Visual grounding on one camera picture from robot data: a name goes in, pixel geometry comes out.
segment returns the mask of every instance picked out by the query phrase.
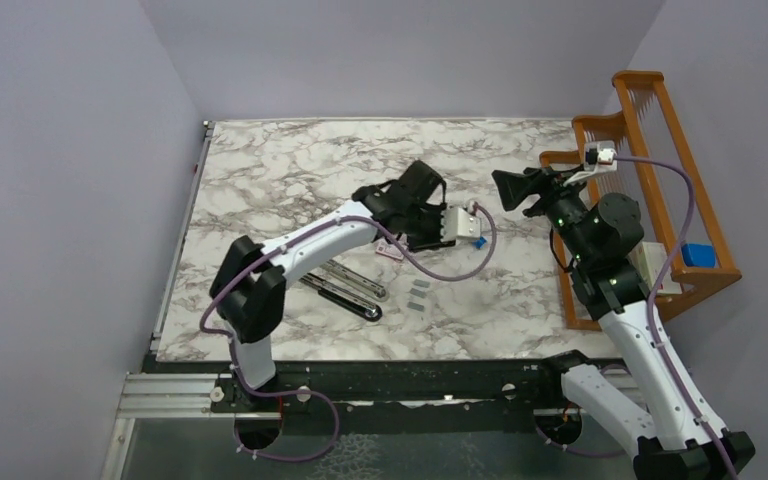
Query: purple wall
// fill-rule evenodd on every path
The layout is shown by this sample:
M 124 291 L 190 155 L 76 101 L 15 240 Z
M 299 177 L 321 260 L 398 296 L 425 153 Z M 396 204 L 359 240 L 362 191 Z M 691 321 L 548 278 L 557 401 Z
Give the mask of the purple wall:
M 201 121 L 133 0 L 0 1 L 0 478 L 98 478 Z
M 201 113 L 599 111 L 663 0 L 140 0 Z
M 717 411 L 756 443 L 741 478 L 768 479 L 768 2 L 668 0 L 630 68 L 666 75 L 744 274 L 669 330 Z M 668 194 L 683 204 L 682 188 Z

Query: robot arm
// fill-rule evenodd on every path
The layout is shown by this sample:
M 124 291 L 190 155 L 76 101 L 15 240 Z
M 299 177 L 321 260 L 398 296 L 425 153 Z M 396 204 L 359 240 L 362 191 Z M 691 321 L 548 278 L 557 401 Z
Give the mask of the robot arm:
M 648 321 L 649 288 L 626 258 L 643 238 L 637 202 L 609 193 L 588 210 L 579 198 L 584 181 L 615 171 L 614 156 L 612 150 L 594 149 L 573 170 L 495 171 L 493 178 L 506 211 L 531 195 L 539 196 L 523 214 L 545 215 L 560 234 L 575 259 L 570 273 L 576 296 L 620 350 L 651 413 L 612 387 L 580 352 L 547 359 L 546 370 L 556 392 L 587 410 L 620 443 L 638 478 L 725 478 L 725 459 L 718 447 L 724 446 L 738 471 L 755 449 L 746 433 L 728 431 L 668 340 L 657 342 L 665 335 L 653 336 L 653 329 L 663 332 L 663 325 L 657 311 Z M 686 397 L 693 399 L 701 416 L 694 416 Z
M 428 204 L 439 187 L 442 203 Z M 295 232 L 260 244 L 248 236 L 234 241 L 210 287 L 214 299 L 255 261 L 280 252 L 254 270 L 260 274 L 257 279 L 242 279 L 217 305 L 227 330 L 235 332 L 234 348 L 248 385 L 259 388 L 275 375 L 270 334 L 284 315 L 286 290 L 331 258 L 381 236 L 372 223 L 357 220 L 373 220 L 394 235 L 406 235 L 412 252 L 451 247 L 458 238 L 478 238 L 480 220 L 465 208 L 448 206 L 445 198 L 443 178 L 416 161 L 398 179 L 358 189 L 340 208 Z M 343 221 L 346 217 L 356 220 Z

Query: marble table surface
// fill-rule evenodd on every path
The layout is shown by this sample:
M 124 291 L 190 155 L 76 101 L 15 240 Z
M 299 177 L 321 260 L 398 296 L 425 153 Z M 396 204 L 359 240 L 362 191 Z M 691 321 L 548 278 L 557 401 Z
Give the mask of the marble table surface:
M 365 322 L 296 284 L 272 334 L 276 359 L 541 358 L 570 349 L 619 356 L 604 334 L 564 327 L 548 224 L 520 210 L 503 212 L 490 177 L 496 169 L 538 166 L 543 150 L 575 148 L 569 125 L 531 119 L 217 122 L 158 360 L 229 359 L 225 339 L 199 332 L 198 319 L 217 267 L 237 237 L 262 241 L 296 230 L 336 209 L 358 187 L 397 178 L 416 159 L 443 175 L 450 203 L 474 198 L 493 214 L 499 243 L 490 264 L 476 278 L 444 283 L 407 261 L 376 255 L 373 245 L 347 252 L 337 259 L 389 290 L 381 303 L 383 318 Z M 471 270 L 485 249 L 464 244 L 417 258 L 452 275 Z M 425 299 L 409 293 L 415 279 L 431 283 Z M 425 311 L 407 308 L 410 300 Z

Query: wooden rack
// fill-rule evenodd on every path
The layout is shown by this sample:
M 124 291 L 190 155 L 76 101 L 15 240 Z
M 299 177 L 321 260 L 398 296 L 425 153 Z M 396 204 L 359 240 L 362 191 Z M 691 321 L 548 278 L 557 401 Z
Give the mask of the wooden rack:
M 584 157 L 585 144 L 589 142 L 613 142 L 617 147 L 627 147 L 632 155 L 649 157 L 649 147 L 641 128 L 641 119 L 654 110 L 649 108 L 652 102 L 658 102 L 681 166 L 693 180 L 693 185 L 696 188 L 697 209 L 711 245 L 716 252 L 718 262 L 714 268 L 688 267 L 681 255 L 676 257 L 672 264 L 672 279 L 682 285 L 682 293 L 659 296 L 656 301 L 661 319 L 666 322 L 740 280 L 741 273 L 734 263 L 731 251 L 717 221 L 717 216 L 711 206 L 711 200 L 708 198 L 705 184 L 696 168 L 696 162 L 690 152 L 681 123 L 664 86 L 663 74 L 660 72 L 622 71 L 614 75 L 613 85 L 622 109 L 612 115 L 575 117 L 572 120 L 572 126 L 578 151 L 543 152 L 540 155 L 540 163 L 543 166 L 566 165 L 571 167 L 578 165 Z M 646 164 L 634 165 L 643 197 L 638 200 L 645 201 L 645 207 L 641 206 L 641 208 L 648 210 L 648 217 L 652 222 L 652 230 L 656 240 L 664 244 L 667 251 L 670 251 L 676 243 L 676 234 L 654 168 Z M 611 180 L 609 177 L 602 177 L 598 182 L 588 182 L 586 191 L 591 204 L 596 203 L 603 193 L 622 190 L 616 180 Z M 554 235 L 553 242 L 561 263 L 566 264 L 567 255 L 557 233 Z M 599 330 L 599 324 L 590 318 L 583 318 L 576 314 L 570 276 L 564 273 L 560 267 L 558 274 L 567 327 L 578 330 Z

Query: blue object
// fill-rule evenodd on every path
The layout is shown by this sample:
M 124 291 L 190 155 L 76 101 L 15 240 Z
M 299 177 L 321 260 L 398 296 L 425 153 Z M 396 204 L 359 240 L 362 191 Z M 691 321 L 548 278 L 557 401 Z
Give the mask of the blue object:
M 701 243 L 685 243 L 681 246 L 681 257 L 688 267 L 714 268 L 717 265 L 717 256 L 714 247 Z

